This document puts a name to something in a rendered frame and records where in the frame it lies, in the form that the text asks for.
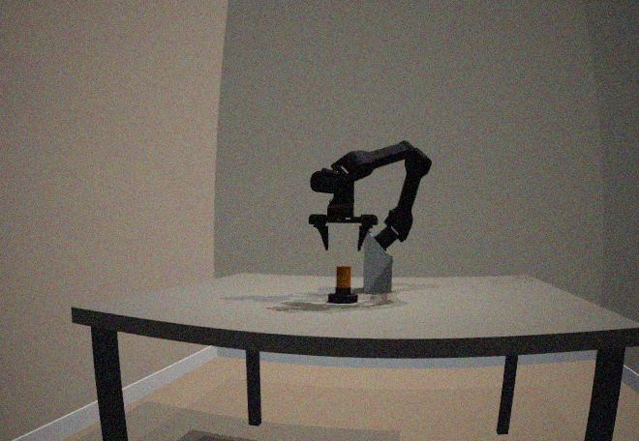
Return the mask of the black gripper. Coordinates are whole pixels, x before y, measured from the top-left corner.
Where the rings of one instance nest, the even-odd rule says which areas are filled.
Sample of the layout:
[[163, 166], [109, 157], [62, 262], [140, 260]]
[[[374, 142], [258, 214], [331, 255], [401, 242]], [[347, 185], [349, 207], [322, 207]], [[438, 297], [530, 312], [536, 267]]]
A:
[[[334, 194], [333, 199], [335, 200], [335, 203], [342, 203], [342, 200], [346, 200], [345, 202], [348, 203], [353, 203], [354, 209], [353, 194]], [[350, 220], [330, 220], [327, 218], [327, 215], [310, 215], [309, 224], [313, 224], [313, 227], [316, 227], [318, 229], [325, 250], [328, 250], [328, 226], [325, 226], [327, 223], [361, 223], [362, 226], [359, 226], [358, 240], [358, 250], [361, 250], [370, 228], [373, 228], [373, 225], [378, 225], [378, 219], [376, 215], [361, 215], [361, 217], [355, 217], [354, 214], [352, 214], [352, 216], [349, 216], [349, 218]]]

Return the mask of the orange cylinder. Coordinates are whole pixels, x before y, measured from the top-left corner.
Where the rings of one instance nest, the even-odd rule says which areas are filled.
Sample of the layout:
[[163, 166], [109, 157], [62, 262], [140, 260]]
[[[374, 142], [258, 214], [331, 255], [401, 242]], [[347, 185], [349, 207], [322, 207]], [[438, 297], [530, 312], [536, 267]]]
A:
[[351, 266], [337, 266], [337, 287], [350, 287]]

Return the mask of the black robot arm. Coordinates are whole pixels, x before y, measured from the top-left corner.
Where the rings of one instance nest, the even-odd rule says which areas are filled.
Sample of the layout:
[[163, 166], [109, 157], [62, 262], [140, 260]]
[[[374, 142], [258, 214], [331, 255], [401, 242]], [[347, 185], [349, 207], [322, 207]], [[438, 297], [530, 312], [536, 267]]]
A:
[[[419, 148], [413, 148], [407, 141], [373, 151], [350, 151], [332, 163], [333, 168], [323, 168], [313, 173], [310, 185], [315, 192], [353, 194], [354, 182], [372, 174], [380, 166], [405, 160], [406, 178], [402, 187], [398, 206], [389, 211], [384, 221], [386, 228], [373, 238], [386, 250], [398, 238], [402, 243], [410, 233], [413, 217], [411, 209], [422, 177], [427, 175], [432, 162]], [[345, 170], [348, 172], [346, 173]], [[353, 203], [335, 203], [329, 200], [327, 218], [344, 220], [353, 214]], [[391, 228], [396, 229], [398, 234]]]

